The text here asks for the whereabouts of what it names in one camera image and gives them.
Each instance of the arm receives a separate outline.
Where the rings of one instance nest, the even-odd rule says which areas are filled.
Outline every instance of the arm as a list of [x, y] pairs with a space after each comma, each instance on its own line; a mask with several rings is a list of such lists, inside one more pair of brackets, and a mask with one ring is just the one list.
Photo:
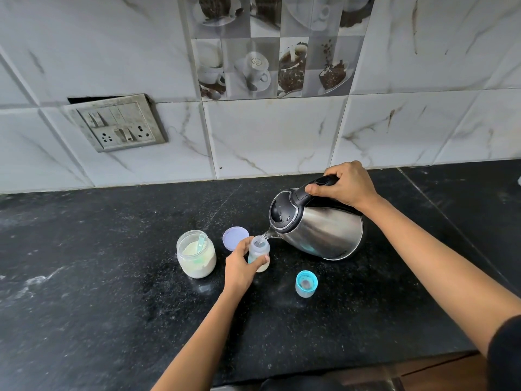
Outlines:
[[499, 327], [521, 314], [521, 299], [379, 196], [360, 162], [332, 166], [325, 174], [336, 174], [340, 180], [330, 187], [310, 184], [306, 191], [333, 197], [370, 218], [435, 301], [486, 356]]
[[252, 239], [250, 236], [242, 240], [226, 258], [223, 292], [152, 391], [206, 391], [212, 387], [237, 305], [250, 287], [257, 269], [269, 261], [267, 256], [260, 256], [251, 264], [244, 260]]

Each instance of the stainless steel kettle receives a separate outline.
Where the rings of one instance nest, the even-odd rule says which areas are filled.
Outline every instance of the stainless steel kettle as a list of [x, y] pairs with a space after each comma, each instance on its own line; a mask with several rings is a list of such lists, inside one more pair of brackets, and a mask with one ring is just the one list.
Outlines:
[[[323, 176], [308, 184], [334, 185], [336, 176]], [[364, 242], [363, 214], [328, 197], [315, 197], [298, 189], [280, 192], [269, 208], [271, 229], [292, 246], [329, 261], [352, 255]]]

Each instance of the kettle handle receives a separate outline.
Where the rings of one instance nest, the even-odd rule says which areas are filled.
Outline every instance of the kettle handle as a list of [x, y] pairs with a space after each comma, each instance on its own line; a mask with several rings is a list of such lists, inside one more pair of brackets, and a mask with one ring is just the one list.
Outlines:
[[310, 195], [305, 191], [305, 188], [309, 184], [317, 184], [317, 185], [335, 185], [338, 182], [339, 178], [335, 175], [325, 175], [322, 177], [318, 177], [314, 179], [313, 181], [308, 182], [307, 184], [304, 184], [300, 188], [298, 188], [296, 191], [293, 192], [293, 202], [299, 206], [305, 206], [309, 201], [313, 198], [313, 195]]

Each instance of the switch panel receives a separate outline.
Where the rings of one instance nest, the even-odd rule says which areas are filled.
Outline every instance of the switch panel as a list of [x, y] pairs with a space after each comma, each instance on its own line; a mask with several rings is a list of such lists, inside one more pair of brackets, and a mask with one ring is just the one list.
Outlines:
[[166, 142], [143, 94], [73, 104], [66, 110], [98, 152]]

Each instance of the person's left hand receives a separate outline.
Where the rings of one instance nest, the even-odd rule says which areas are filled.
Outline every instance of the person's left hand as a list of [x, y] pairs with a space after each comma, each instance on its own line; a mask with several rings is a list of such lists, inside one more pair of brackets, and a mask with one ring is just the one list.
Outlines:
[[244, 260], [253, 236], [241, 240], [235, 250], [226, 258], [224, 294], [235, 297], [238, 301], [250, 287], [257, 270], [269, 262], [269, 256], [259, 256], [252, 263]]

